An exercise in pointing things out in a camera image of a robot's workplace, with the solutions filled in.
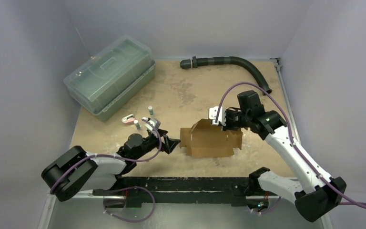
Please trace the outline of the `brown cardboard box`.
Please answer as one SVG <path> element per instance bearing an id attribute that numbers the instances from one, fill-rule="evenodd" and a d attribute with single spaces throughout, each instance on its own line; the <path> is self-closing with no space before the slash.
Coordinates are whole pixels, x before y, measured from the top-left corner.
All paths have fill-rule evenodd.
<path id="1" fill-rule="evenodd" d="M 223 131 L 220 126 L 212 125 L 211 120 L 201 119 L 192 127 L 180 129 L 180 148 L 185 148 L 191 157 L 230 157 L 234 149 L 242 149 L 241 130 Z"/>

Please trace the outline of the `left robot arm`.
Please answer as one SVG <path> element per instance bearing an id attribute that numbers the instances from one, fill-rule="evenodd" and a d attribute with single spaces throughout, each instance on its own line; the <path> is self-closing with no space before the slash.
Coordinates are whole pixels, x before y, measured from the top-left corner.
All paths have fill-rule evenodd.
<path id="1" fill-rule="evenodd" d="M 149 131 L 147 137 L 131 134 L 113 155 L 89 153 L 81 146 L 73 146 L 43 169 L 41 178 L 61 202 L 90 189 L 118 195 L 123 189 L 118 177 L 132 171 L 147 153 L 156 149 L 170 154 L 179 143 L 179 139 L 170 138 L 166 130 L 159 129 Z"/>

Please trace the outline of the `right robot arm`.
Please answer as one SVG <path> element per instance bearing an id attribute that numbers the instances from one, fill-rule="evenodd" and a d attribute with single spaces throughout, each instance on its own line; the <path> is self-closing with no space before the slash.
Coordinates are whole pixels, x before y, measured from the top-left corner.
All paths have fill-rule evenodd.
<path id="1" fill-rule="evenodd" d="M 293 203 L 309 222 L 337 207 L 346 190 L 346 182 L 321 168 L 294 139 L 285 119 L 277 111 L 265 111 L 255 91 L 242 92 L 237 99 L 238 108 L 211 108 L 212 124 L 221 126 L 224 131 L 250 129 L 280 155 L 297 177 L 294 181 L 262 167 L 249 175 L 247 191 L 277 194 Z"/>

